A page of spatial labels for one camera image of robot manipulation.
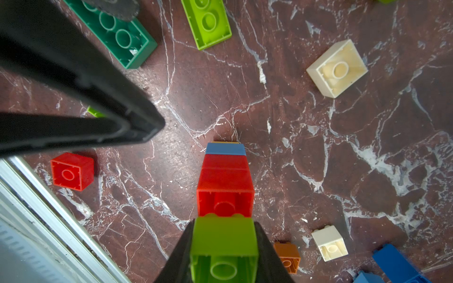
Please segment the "small light green brick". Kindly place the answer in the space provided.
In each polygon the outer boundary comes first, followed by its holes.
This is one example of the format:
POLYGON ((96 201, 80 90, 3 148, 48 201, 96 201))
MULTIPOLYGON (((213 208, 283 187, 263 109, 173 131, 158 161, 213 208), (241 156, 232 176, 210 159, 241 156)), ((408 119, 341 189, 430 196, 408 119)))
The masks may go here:
POLYGON ((254 221, 239 214, 195 220, 190 268, 195 283, 254 283, 258 268, 254 221))

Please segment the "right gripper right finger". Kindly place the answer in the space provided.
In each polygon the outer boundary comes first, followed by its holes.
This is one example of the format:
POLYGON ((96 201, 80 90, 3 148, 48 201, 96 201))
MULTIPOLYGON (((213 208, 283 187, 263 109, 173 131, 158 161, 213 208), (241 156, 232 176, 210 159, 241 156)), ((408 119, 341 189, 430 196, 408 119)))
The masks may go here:
POLYGON ((263 227, 257 221, 254 221, 254 227, 259 253, 256 283, 294 283, 290 274, 283 267, 263 227))

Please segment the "yellow square brick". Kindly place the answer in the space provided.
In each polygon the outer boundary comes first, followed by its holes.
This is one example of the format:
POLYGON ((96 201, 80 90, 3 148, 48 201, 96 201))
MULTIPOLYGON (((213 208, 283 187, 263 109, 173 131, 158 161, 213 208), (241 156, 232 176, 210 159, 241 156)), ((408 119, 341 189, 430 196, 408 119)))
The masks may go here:
POLYGON ((233 141, 233 142, 232 142, 232 141, 227 141, 227 142, 225 142, 225 141, 220 141, 220 142, 219 142, 219 141, 214 141, 214 142, 212 142, 212 143, 220 143, 220 144, 240 144, 239 142, 236 142, 236 141, 233 141))

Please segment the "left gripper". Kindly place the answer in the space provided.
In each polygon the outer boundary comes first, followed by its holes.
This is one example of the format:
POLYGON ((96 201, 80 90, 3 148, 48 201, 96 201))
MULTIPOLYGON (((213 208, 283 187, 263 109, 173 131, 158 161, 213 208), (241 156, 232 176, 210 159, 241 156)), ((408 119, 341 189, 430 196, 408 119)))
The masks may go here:
MULTIPOLYGON (((83 2, 126 22, 140 11, 139 0, 83 2)), ((1 2, 1 66, 129 122, 129 131, 107 143, 144 143, 165 127, 145 93, 50 1, 1 2)))

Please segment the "blue long brick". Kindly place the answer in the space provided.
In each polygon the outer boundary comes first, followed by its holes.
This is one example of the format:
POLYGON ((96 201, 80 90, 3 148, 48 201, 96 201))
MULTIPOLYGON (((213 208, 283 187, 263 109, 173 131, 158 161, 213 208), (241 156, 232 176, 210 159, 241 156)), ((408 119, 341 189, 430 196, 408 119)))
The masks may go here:
POLYGON ((218 154, 218 155, 237 155, 245 156, 245 147, 243 144, 220 144, 208 143, 205 154, 218 154))

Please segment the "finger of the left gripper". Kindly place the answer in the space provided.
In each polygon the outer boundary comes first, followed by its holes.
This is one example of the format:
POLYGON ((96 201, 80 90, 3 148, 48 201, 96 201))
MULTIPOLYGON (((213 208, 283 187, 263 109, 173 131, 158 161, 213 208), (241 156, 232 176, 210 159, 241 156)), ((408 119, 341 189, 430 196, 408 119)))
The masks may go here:
POLYGON ((1 157, 92 147, 129 131, 123 119, 1 113, 1 157))

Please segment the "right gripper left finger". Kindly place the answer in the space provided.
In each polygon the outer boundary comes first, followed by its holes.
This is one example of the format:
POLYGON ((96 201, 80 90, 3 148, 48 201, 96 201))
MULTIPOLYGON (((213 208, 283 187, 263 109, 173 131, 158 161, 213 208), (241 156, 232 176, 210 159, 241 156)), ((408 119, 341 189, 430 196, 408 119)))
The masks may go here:
POLYGON ((154 283, 191 283, 190 251, 195 220, 185 228, 183 234, 154 283))

